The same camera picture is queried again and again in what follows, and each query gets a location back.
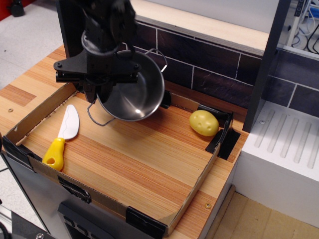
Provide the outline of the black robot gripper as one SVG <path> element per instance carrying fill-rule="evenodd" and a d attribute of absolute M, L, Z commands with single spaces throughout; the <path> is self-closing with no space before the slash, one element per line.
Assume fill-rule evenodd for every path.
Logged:
<path fill-rule="evenodd" d="M 93 103 L 98 98 L 103 105 L 116 83 L 137 82 L 142 66 L 135 56 L 136 53 L 130 50 L 115 52 L 109 56 L 95 56 L 83 50 L 74 57 L 54 63 L 56 81 L 84 83 L 83 92 L 87 102 Z"/>

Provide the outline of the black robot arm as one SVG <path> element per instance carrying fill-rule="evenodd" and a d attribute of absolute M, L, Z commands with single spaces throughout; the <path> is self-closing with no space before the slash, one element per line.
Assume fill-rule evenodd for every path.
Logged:
<path fill-rule="evenodd" d="M 136 83 L 141 65 L 133 60 L 137 33 L 128 0 L 58 0 L 66 59 L 54 63 L 56 81 L 73 83 L 94 102 L 107 101 L 117 83 Z"/>

